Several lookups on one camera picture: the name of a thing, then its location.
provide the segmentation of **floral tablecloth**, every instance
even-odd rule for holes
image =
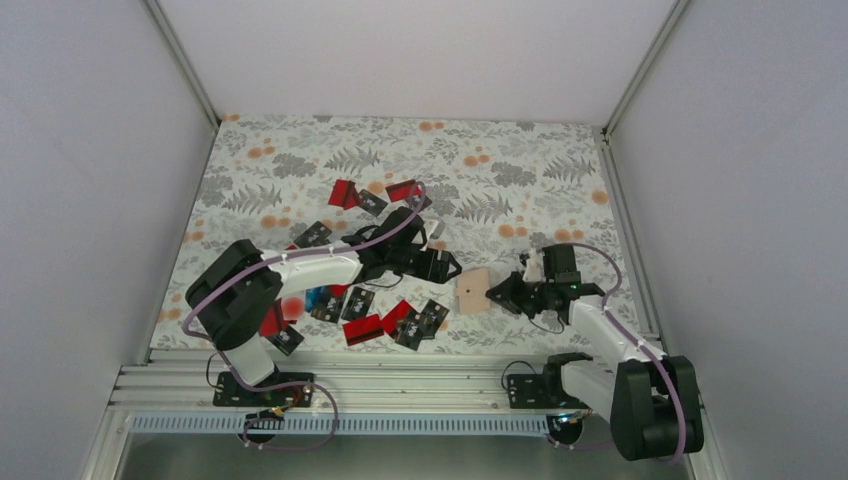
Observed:
[[[315,221],[330,227],[335,240],[380,223],[400,205],[389,204],[376,219],[359,208],[330,206],[339,178],[386,200],[386,185],[423,181],[433,204],[422,216],[438,216],[446,224],[432,246],[453,252],[465,270],[488,267],[492,285],[520,267],[519,253],[572,239],[603,248],[623,267],[587,125],[230,115],[215,141],[151,346],[210,347],[180,331],[179,322],[189,311],[183,295],[233,241],[248,238],[259,248],[281,251]],[[600,257],[578,252],[577,259],[584,281],[612,286],[613,271]],[[387,275],[382,281],[394,278]],[[422,342],[420,352],[550,354],[588,343],[571,328],[560,335],[546,333],[494,304],[483,313],[458,315],[454,283],[406,278],[394,288],[373,289],[371,312],[386,314],[400,299],[417,309],[428,299],[451,309],[436,339]],[[638,326],[627,279],[611,306],[622,320]],[[551,313],[537,321],[560,328]],[[305,337],[302,350],[415,354],[385,336],[347,347],[341,324],[308,316],[295,328]]]

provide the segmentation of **wire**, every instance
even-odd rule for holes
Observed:
[[[261,262],[255,263],[255,264],[245,268],[241,272],[233,275],[229,280],[225,281],[224,283],[219,285],[218,288],[213,290],[212,293],[210,293],[208,296],[206,296],[206,298],[201,300],[188,313],[186,318],[183,320],[182,327],[181,327],[183,333],[190,336],[190,337],[195,337],[195,338],[200,338],[200,339],[206,340],[210,343],[213,343],[213,345],[214,345],[214,342],[212,342],[212,338],[209,335],[207,335],[206,333],[198,332],[196,330],[191,329],[192,321],[195,318],[197,318],[197,315],[200,312],[202,312],[204,308],[206,308],[210,303],[215,301],[215,299],[218,298],[222,293],[226,292],[227,290],[230,289],[230,287],[232,287],[233,285],[235,285],[236,283],[238,283],[239,281],[241,281],[243,278],[247,277],[248,275],[256,272],[257,270],[260,270],[262,268],[265,268],[269,265],[273,265],[273,264],[278,263],[278,262],[285,262],[286,260],[293,260],[295,258],[300,258],[300,257],[308,257],[308,256],[311,256],[311,255],[327,255],[327,254],[332,256],[334,254],[355,252],[355,251],[358,251],[358,250],[370,248],[370,247],[372,247],[372,246],[374,246],[374,245],[376,245],[376,244],[378,244],[378,243],[380,243],[380,242],[382,242],[382,241],[384,241],[388,238],[393,237],[394,235],[399,233],[402,229],[406,228],[406,226],[409,225],[415,219],[415,217],[418,215],[418,213],[421,212],[421,209],[424,206],[424,201],[426,200],[426,193],[425,193],[426,189],[424,187],[424,184],[421,183],[421,182],[416,182],[415,185],[416,185],[417,188],[413,188],[413,189],[410,190],[409,199],[413,199],[414,196],[415,196],[414,195],[415,191],[419,190],[420,193],[419,193],[418,202],[416,202],[415,207],[412,209],[412,212],[409,214],[409,216],[406,217],[405,219],[403,219],[402,222],[397,224],[394,228],[390,229],[388,232],[384,233],[383,235],[380,235],[377,238],[373,238],[373,239],[368,240],[367,242],[361,243],[359,245],[348,245],[348,246],[343,246],[343,247],[339,247],[339,248],[336,248],[334,245],[329,245],[329,246],[324,246],[324,247],[314,247],[314,248],[289,250],[289,251],[287,251],[287,252],[285,252],[281,255],[277,255],[275,257],[271,257],[271,258],[268,258],[268,259],[263,260]],[[241,378],[241,375],[239,374],[238,370],[233,368],[232,363],[230,362],[229,358],[227,358],[227,355],[224,352],[219,350],[218,353],[221,355],[221,359],[227,365],[227,368],[229,368],[232,371],[233,378],[236,379],[236,381],[239,383],[239,385],[241,385],[242,388],[244,388],[245,390],[247,390],[249,392],[260,393],[260,392],[270,392],[270,391],[273,391],[273,390],[279,390],[279,389],[288,388],[288,387],[309,386],[311,388],[319,390],[324,395],[326,395],[327,400],[330,401],[330,404],[333,407],[333,422],[332,422],[332,425],[331,425],[331,428],[330,428],[330,432],[327,433],[327,436],[323,440],[321,440],[321,441],[319,441],[319,442],[317,442],[313,445],[310,445],[310,446],[307,446],[307,447],[274,447],[274,446],[270,446],[270,445],[263,447],[261,444],[251,442],[250,440],[246,439],[247,429],[255,423],[255,421],[254,421],[254,422],[248,422],[245,425],[245,446],[250,446],[252,444],[252,445],[254,445],[254,446],[256,446],[257,448],[260,448],[260,449],[265,448],[265,449],[268,449],[268,450],[277,450],[277,451],[286,451],[286,452],[307,452],[307,451],[311,451],[311,450],[315,450],[317,448],[323,447],[324,445],[327,444],[327,442],[329,442],[333,438],[333,436],[335,436],[336,430],[338,430],[338,428],[339,428],[339,407],[336,404],[336,399],[333,398],[333,395],[330,393],[329,390],[327,390],[326,388],[324,388],[323,386],[321,386],[317,383],[305,382],[305,381],[285,382],[285,383],[280,383],[278,385],[271,385],[271,386],[268,386],[268,387],[255,387],[253,385],[248,384],[247,382],[244,381],[243,378]]]
[[[559,323],[560,327],[562,327],[562,328],[558,332],[556,332],[554,330],[547,329],[547,328],[537,324],[536,322],[534,322],[530,318],[528,318],[527,320],[530,322],[530,325],[533,325],[534,327],[538,328],[539,330],[541,330],[543,332],[553,333],[554,335],[562,335],[562,333],[565,331],[565,322],[562,321],[562,319],[559,317],[559,315],[557,315],[557,323]]]
[[[377,287],[377,288],[394,288],[394,287],[398,286],[398,284],[402,281],[403,281],[403,274],[401,273],[400,275],[398,275],[398,280],[395,283],[392,283],[391,285],[379,285],[379,284],[376,284],[376,283],[368,283],[368,282],[363,282],[363,285],[368,285],[369,287]]]
[[[212,382],[209,381],[209,367],[212,365],[212,359],[215,358],[215,355],[218,355],[217,350],[212,355],[209,355],[209,360],[206,360],[206,375],[204,376],[206,377],[206,383],[208,383],[210,387],[214,388],[216,392],[221,393],[223,390],[218,388],[217,385],[213,385]]]
[[[527,365],[527,367],[529,367],[530,370],[533,371],[534,375],[538,375],[538,373],[536,373],[536,369],[533,368],[533,365],[530,365],[529,363],[525,362],[524,360],[516,360],[514,362],[509,362],[509,364],[506,366],[506,368],[504,368],[503,373],[501,373],[501,387],[503,387],[504,390],[507,389],[506,384],[504,383],[504,377],[506,377],[506,371],[509,370],[509,367],[515,365],[516,363],[520,363],[521,365]]]
[[[604,316],[607,317],[607,320],[610,321],[612,326],[615,327],[615,329],[618,330],[619,333],[621,333],[626,339],[630,340],[633,345],[636,345],[636,347],[640,351],[642,351],[645,356],[648,357],[648,359],[651,361],[651,363],[654,364],[654,367],[659,372],[660,377],[662,377],[663,382],[665,383],[665,386],[668,389],[668,397],[671,399],[671,403],[674,406],[674,413],[677,416],[677,447],[675,448],[674,454],[670,459],[660,460],[660,462],[669,465],[679,462],[680,459],[683,457],[683,450],[686,448],[686,422],[683,419],[683,406],[680,404],[680,397],[677,394],[677,389],[674,388],[674,383],[672,383],[671,381],[671,376],[668,374],[668,371],[665,369],[665,367],[657,358],[657,356],[654,355],[654,352],[652,352],[648,347],[645,346],[644,341],[640,341],[639,338],[637,338],[634,334],[630,333],[630,331],[617,318],[615,318],[615,315],[613,315],[612,310],[607,308],[607,302],[609,302],[610,297],[612,297],[612,295],[617,292],[619,288],[621,288],[621,284],[624,281],[624,276],[621,273],[621,268],[619,268],[618,264],[615,263],[615,259],[613,259],[612,256],[610,256],[608,253],[598,247],[586,243],[574,242],[565,243],[565,245],[571,245],[574,247],[580,247],[585,248],[587,250],[591,250],[597,253],[598,255],[602,256],[604,260],[606,260],[607,263],[612,266],[613,270],[615,270],[615,285],[607,291],[603,298],[601,298],[601,310],[604,312]],[[556,442],[556,440],[550,437],[550,435],[548,435],[548,441],[554,443],[555,447],[559,446],[559,442]],[[613,442],[610,441],[598,445],[588,445],[580,448],[569,445],[569,450],[599,450],[601,448],[609,447],[610,445],[612,445],[612,443]]]

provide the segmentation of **gray floor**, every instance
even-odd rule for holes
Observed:
[[[596,422],[581,442],[609,438]],[[276,439],[306,444],[312,438]],[[339,436],[308,454],[245,449],[234,435],[137,434],[121,478],[232,479],[578,479],[678,480],[684,467],[652,460],[627,462],[615,448],[601,452],[554,450],[542,439],[518,437]]]

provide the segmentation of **white wall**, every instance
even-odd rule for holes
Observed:
[[[613,134],[730,477],[848,477],[848,4],[693,2]]]
[[[160,0],[219,115],[606,123],[673,0]]]
[[[78,478],[212,136],[141,2],[2,12],[0,468]]]

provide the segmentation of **gray wall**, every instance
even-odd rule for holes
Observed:
[[[0,14],[0,465],[78,478],[211,142],[138,0]]]
[[[848,4],[695,1],[613,153],[732,478],[846,478]]]

